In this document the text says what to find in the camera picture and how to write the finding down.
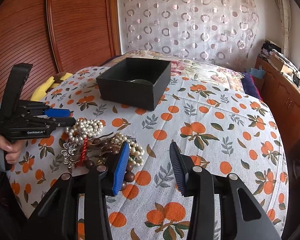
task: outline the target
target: white wall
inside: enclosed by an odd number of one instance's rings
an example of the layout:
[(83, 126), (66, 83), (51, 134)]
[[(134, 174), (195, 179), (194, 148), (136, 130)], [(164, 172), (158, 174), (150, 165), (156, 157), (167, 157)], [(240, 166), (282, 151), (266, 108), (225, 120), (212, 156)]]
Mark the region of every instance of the white wall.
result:
[(289, 0), (291, 11), (291, 27), (289, 35), (290, 61), (300, 67), (300, 8), (295, 0)]
[[(122, 54), (124, 54), (129, 51), (129, 48), (126, 45), (126, 38), (121, 35), (121, 30), (126, 28), (126, 26), (124, 20), (120, 20), (124, 19), (125, 15), (123, 3), (119, 1), (123, 0), (118, 0), (118, 10), (121, 50)], [(255, 3), (259, 15), (259, 27), (253, 46), (249, 51), (246, 68), (255, 66), (257, 56), (265, 39), (273, 41), (278, 46), (281, 46), (282, 43), (280, 11), (275, 0), (255, 0)]]

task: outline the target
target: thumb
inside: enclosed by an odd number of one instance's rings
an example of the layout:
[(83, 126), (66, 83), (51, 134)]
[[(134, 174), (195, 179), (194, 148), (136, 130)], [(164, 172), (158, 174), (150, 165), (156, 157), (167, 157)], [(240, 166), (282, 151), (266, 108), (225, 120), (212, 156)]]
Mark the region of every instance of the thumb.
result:
[(12, 151), (12, 144), (0, 135), (0, 148), (6, 152)]

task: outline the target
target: cardboard box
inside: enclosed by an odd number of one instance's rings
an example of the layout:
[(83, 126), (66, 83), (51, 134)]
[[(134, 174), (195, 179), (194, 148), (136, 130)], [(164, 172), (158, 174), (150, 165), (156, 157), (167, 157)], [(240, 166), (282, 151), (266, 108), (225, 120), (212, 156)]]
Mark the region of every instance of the cardboard box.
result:
[[(171, 62), (125, 58), (97, 77), (103, 100), (154, 110), (169, 85)], [(146, 80), (150, 83), (131, 82)]]
[(277, 68), (278, 71), (286, 73), (289, 76), (292, 75), (293, 69), (288, 67), (284, 62), (278, 59), (275, 55), (270, 56), (270, 61)]
[(261, 89), (263, 88), (263, 83), (265, 82), (265, 80), (263, 78), (257, 78), (252, 76), (252, 79), (254, 80), (254, 84), (256, 86), (256, 88), (259, 90), (259, 92), (261, 92)]

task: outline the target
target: curtain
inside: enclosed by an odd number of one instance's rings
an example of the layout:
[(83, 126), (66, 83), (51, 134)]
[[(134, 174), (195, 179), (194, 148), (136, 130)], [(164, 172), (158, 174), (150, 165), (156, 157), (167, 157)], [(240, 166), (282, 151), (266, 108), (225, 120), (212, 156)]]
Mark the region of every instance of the curtain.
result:
[(118, 0), (124, 42), (242, 70), (258, 30), (254, 0)]
[(281, 28), (282, 28), (282, 54), (289, 59), (289, 33), (291, 26), (291, 13), (289, 0), (276, 0), (280, 9)]

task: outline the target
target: bed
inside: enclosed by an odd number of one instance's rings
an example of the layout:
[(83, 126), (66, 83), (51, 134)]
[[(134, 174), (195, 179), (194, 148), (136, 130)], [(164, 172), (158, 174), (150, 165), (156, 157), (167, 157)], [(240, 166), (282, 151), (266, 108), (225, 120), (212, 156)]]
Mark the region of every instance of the bed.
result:
[[(154, 111), (100, 98), (96, 77), (125, 57), (172, 61), (170, 84)], [(192, 199), (182, 197), (176, 187), (169, 159), (172, 140), (210, 173), (238, 174), (282, 233), (288, 175), (280, 134), (268, 106), (245, 94), (240, 79), (240, 73), (222, 67), (137, 50), (101, 67), (83, 68), (43, 99), (56, 108), (69, 108), (75, 118), (101, 120), (102, 134), (119, 130), (134, 136), (145, 149), (144, 165), (133, 169), (136, 180), (116, 197), (107, 198), (114, 239), (186, 237)], [(28, 140), (20, 162), (8, 172), (27, 217), (56, 179), (68, 172), (60, 154), (66, 140), (64, 129), (57, 129), (49, 139)], [(75, 176), (87, 169), (71, 172)], [(215, 218), (215, 239), (219, 239), (218, 201)], [(80, 212), (78, 219), (79, 238), (84, 239)]]

